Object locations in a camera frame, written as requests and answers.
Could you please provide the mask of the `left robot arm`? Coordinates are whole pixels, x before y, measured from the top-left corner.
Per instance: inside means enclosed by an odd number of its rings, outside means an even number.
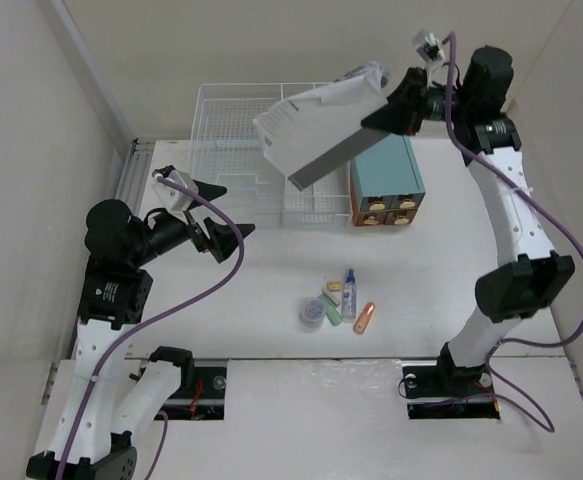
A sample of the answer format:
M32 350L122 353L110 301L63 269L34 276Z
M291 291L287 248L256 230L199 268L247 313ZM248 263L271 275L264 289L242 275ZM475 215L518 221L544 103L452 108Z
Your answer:
M193 298L144 320L153 279L145 265L183 243L222 263L243 256L255 227L236 224L214 206L226 188L193 180L172 168L154 173L162 205L145 218L121 200L96 204L86 217L89 259L77 311L75 366L69 394L46 449L32 456L29 479L130 479L137 443L171 396L194 387L195 363L186 349L161 346L122 402L123 350L132 336L210 296L235 275Z

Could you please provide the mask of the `clear blue spray bottle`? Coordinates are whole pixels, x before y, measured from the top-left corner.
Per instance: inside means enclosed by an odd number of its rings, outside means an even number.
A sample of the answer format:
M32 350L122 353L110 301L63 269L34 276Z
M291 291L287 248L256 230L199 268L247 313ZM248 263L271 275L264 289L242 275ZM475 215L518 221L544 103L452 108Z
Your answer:
M344 320L353 321L357 312L357 287L355 271L349 269L342 290L341 314Z

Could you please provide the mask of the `teal drawer cabinet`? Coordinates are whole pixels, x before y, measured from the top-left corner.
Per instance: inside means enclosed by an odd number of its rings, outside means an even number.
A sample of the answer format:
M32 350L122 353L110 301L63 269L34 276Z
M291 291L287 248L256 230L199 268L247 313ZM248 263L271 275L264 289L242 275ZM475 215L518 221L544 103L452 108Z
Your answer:
M352 224L411 224L426 194L412 143L390 135L350 162Z

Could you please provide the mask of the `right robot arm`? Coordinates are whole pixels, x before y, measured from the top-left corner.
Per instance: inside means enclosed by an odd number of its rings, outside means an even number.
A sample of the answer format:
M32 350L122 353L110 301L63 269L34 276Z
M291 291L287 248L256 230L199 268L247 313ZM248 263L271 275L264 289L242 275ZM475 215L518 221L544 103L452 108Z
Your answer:
M425 120L449 120L465 166L482 194L493 228L497 267L475 284L476 308L442 347L435 364L403 369L410 399L465 397L486 390L492 350L524 320L547 308L575 271L560 255L525 202L521 140L503 112L513 79L512 57L484 46L474 51L460 85L450 93L431 84L445 62L439 43L417 47L425 65L408 69L388 103L366 117L369 130L413 135Z

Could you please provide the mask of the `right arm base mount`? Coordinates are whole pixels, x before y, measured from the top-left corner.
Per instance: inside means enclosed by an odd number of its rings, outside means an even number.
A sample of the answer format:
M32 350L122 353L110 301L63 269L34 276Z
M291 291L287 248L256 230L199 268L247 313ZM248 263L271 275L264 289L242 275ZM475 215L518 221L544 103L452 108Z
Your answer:
M457 367L446 347L435 360L404 362L399 389L410 420L500 419L486 367Z

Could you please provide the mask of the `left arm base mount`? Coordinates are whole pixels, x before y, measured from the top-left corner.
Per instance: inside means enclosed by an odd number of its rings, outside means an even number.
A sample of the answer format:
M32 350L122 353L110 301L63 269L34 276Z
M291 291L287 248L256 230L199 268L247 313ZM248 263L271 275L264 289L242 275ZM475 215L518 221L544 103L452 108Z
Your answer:
M190 350L160 346L142 360L129 378L138 382L150 361L166 361L179 369L179 388L165 401L162 410L170 420L216 421L225 414L228 361L195 359Z

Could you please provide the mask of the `clear jar of paperclips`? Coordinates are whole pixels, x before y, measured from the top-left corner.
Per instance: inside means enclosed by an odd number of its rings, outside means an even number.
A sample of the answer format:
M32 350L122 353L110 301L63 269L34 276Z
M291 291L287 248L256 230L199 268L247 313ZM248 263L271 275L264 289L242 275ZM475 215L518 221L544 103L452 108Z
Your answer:
M298 318L302 327L307 331L314 331L321 328L326 318L326 306L324 302L317 297L303 299Z

